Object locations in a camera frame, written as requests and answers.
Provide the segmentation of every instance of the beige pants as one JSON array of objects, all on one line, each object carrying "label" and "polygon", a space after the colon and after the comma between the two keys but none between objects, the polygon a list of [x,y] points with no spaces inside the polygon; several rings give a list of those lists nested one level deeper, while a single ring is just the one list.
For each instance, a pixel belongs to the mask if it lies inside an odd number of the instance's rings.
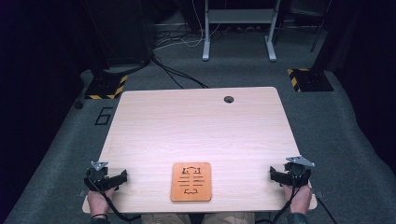
[{"label": "beige pants", "polygon": [[[144,224],[191,224],[187,214],[145,214]],[[254,224],[254,213],[227,212],[205,214],[203,224]]]}]

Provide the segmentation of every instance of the light wood tabletop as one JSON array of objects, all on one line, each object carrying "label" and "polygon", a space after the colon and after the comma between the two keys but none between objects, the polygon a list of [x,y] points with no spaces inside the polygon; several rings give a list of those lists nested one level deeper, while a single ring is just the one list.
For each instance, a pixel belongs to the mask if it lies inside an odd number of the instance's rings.
[{"label": "light wood tabletop", "polygon": [[[128,172],[113,195],[122,213],[275,211],[285,199],[270,166],[283,172],[298,155],[277,90],[254,87],[126,91],[99,161],[109,176]],[[210,164],[210,201],[171,200],[174,164],[184,162]]]}]

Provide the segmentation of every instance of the person's left hand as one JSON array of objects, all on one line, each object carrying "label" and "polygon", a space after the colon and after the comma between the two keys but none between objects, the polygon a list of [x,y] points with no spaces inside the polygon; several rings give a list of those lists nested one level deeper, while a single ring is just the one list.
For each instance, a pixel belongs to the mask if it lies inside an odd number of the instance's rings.
[{"label": "person's left hand", "polygon": [[[112,188],[106,190],[106,196],[111,199],[113,197],[114,190],[116,188]],[[88,204],[90,205],[91,209],[91,217],[98,215],[98,214],[107,214],[108,204],[106,199],[97,191],[90,190],[88,192]]]}]

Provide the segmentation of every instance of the sleeve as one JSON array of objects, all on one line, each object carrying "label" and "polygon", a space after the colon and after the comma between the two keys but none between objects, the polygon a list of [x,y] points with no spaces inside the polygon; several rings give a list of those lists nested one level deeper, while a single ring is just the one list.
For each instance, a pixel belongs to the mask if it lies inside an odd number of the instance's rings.
[{"label": "sleeve", "polygon": [[105,218],[91,218],[89,224],[110,224],[110,221]]},{"label": "sleeve", "polygon": [[288,224],[308,224],[308,219],[304,214],[291,213],[288,215]]}]

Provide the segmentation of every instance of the person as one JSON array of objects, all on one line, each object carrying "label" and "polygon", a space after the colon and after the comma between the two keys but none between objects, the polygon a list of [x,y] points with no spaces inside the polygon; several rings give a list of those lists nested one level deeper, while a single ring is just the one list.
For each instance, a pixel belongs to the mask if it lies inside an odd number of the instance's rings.
[{"label": "person", "polygon": [[[292,194],[290,186],[282,185],[285,199],[288,201]],[[106,191],[106,196],[112,198],[114,188]],[[306,213],[312,198],[312,189],[308,186],[302,186],[291,201],[287,220],[288,224],[307,224]],[[88,204],[91,208],[90,224],[109,224],[107,220],[108,204],[105,198],[96,191],[88,192]],[[142,215],[145,224],[190,224],[188,215],[182,214],[145,214]],[[254,224],[254,213],[249,212],[231,212],[206,214],[203,220],[204,224]]]}]

